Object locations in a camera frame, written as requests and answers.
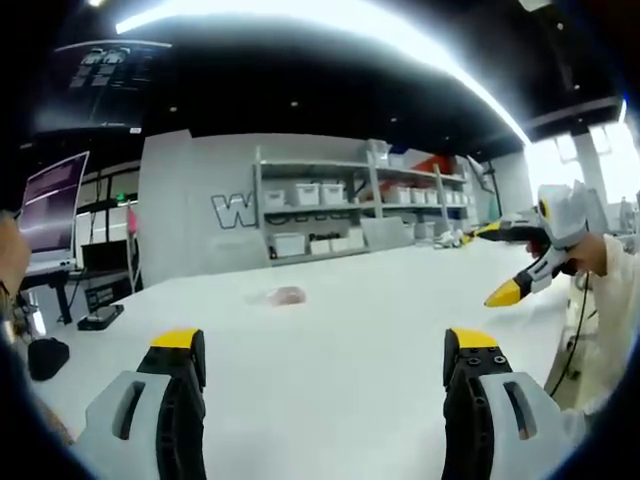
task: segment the laptop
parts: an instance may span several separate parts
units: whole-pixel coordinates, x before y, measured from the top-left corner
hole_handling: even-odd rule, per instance
[[[76,207],[88,159],[83,152],[27,179],[18,219],[32,252],[27,276],[75,268]]]

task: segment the window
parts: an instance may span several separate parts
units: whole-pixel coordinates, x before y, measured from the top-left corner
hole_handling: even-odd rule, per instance
[[[524,151],[533,203],[538,202],[541,185],[569,185],[584,182],[578,152],[571,135],[561,135],[534,143]]]
[[[633,201],[640,190],[640,157],[629,127],[611,123],[590,130],[600,156],[607,203],[618,203],[623,197]]]

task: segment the white sleeve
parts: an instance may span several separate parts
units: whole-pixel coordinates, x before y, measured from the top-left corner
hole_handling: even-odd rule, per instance
[[[590,275],[598,309],[597,347],[601,380],[615,388],[622,378],[638,333],[640,257],[623,250],[622,243],[605,235],[607,275]]]

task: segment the computer monitor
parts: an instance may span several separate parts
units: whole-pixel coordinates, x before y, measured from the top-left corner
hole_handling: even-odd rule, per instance
[[[31,263],[71,258],[78,193],[89,152],[66,158],[27,179],[20,231]]]

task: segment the metal shelving unit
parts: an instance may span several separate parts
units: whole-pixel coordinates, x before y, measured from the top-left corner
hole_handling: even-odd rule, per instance
[[[303,215],[322,215],[343,213],[352,225],[359,225],[362,215],[383,218],[392,212],[407,212],[417,216],[418,221],[424,221],[425,216],[439,216],[443,219],[446,229],[451,229],[449,212],[465,210],[467,205],[447,205],[445,185],[455,190],[467,189],[467,181],[460,175],[443,175],[437,165],[434,172],[423,172],[405,168],[395,168],[380,165],[377,161],[375,146],[370,142],[365,144],[366,160],[361,161],[342,160],[279,160],[265,159],[262,157],[261,148],[256,149],[254,162],[254,187],[256,193],[256,219],[262,233],[267,236],[267,225],[271,218],[300,217]],[[286,206],[277,210],[268,210],[264,206],[265,180],[332,180],[342,181],[345,185],[347,202],[344,205],[314,205],[314,206]],[[364,180],[371,189],[373,201],[357,203],[356,181]],[[435,187],[438,191],[440,203],[432,204],[387,204],[382,200],[380,184],[385,181],[398,181]],[[334,252],[323,255],[300,255],[273,260],[273,265],[290,265],[293,263],[310,262],[327,258],[337,258],[348,255],[366,253],[368,250],[357,249],[343,252]]]

